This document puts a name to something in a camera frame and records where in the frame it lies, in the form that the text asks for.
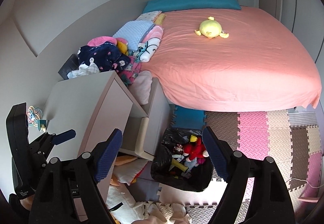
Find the long teal bolster pillow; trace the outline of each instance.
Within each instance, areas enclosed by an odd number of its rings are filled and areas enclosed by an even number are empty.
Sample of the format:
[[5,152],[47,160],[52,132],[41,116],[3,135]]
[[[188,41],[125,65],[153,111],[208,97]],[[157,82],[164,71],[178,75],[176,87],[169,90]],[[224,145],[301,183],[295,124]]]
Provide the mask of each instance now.
[[236,0],[150,0],[143,13],[175,11],[193,8],[231,8],[240,10]]

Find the bed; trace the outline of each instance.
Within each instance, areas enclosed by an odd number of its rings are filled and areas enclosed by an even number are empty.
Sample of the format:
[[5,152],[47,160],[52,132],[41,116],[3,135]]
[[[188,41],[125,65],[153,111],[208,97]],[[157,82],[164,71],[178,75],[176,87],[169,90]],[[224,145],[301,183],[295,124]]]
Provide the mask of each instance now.
[[[166,12],[160,47],[142,70],[160,80],[166,97],[206,111],[314,108],[321,82],[307,50],[279,21],[258,8]],[[213,16],[227,39],[197,36]]]

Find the white cable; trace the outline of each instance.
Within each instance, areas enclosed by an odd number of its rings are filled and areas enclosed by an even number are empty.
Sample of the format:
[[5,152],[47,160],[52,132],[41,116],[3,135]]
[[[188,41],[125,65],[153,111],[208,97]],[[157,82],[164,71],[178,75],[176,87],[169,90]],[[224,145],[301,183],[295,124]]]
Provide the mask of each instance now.
[[290,180],[305,181],[305,182],[307,182],[307,183],[310,185],[310,187],[312,187],[312,188],[320,188],[320,187],[323,187],[323,186],[324,186],[324,184],[323,184],[323,185],[320,185],[320,186],[315,187],[315,186],[312,186],[312,185],[311,185],[307,180],[299,179],[299,178],[291,178],[291,179],[288,179],[285,183],[287,183],[287,182],[290,181]]

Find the silver screw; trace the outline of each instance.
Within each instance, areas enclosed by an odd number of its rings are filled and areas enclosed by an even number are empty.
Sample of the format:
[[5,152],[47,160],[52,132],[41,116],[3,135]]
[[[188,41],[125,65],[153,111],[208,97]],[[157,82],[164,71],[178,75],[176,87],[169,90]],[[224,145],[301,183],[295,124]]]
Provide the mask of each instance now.
[[267,156],[266,160],[267,160],[269,163],[273,163],[273,162],[274,162],[274,159],[273,159],[271,156]]
[[55,164],[57,161],[58,161],[58,158],[57,158],[57,157],[53,157],[53,158],[50,160],[51,164]]
[[242,153],[240,151],[234,151],[233,155],[235,157],[242,157]]
[[91,156],[91,154],[89,153],[89,152],[85,152],[85,153],[83,153],[82,155],[81,155],[81,157],[83,158],[83,159],[87,159],[87,158],[89,158]]

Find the beige pants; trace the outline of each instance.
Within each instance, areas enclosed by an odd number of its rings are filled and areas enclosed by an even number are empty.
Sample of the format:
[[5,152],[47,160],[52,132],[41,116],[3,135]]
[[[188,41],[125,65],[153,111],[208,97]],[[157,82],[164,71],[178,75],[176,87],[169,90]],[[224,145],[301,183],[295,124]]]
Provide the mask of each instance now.
[[[170,222],[174,224],[190,224],[189,216],[184,210],[184,206],[180,204],[172,204],[173,215],[170,218]],[[132,224],[167,224],[167,219],[163,214],[155,209],[151,212],[150,217],[145,220],[137,220]]]

